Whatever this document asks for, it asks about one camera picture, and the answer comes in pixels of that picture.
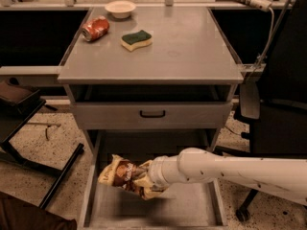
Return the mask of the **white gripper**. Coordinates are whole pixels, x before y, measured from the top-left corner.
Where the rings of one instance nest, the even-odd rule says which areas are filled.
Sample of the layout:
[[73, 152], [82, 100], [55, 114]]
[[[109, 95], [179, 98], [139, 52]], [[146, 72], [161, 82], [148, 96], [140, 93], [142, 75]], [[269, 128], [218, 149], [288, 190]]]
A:
[[143, 187], [141, 197], [149, 200], [160, 196], [165, 188], [180, 181], [180, 172], [176, 156], [159, 156], [153, 161], [148, 160], [137, 167], [137, 175], [149, 175], [153, 182], [152, 187]]

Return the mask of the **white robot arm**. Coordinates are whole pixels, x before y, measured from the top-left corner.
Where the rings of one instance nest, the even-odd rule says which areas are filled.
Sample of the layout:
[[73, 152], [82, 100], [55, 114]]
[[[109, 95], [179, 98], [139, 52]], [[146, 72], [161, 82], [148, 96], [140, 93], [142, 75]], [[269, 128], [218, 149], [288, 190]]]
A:
[[136, 184], [163, 191], [175, 183], [208, 183], [215, 178], [307, 205], [306, 159], [220, 156], [188, 148], [147, 162]]

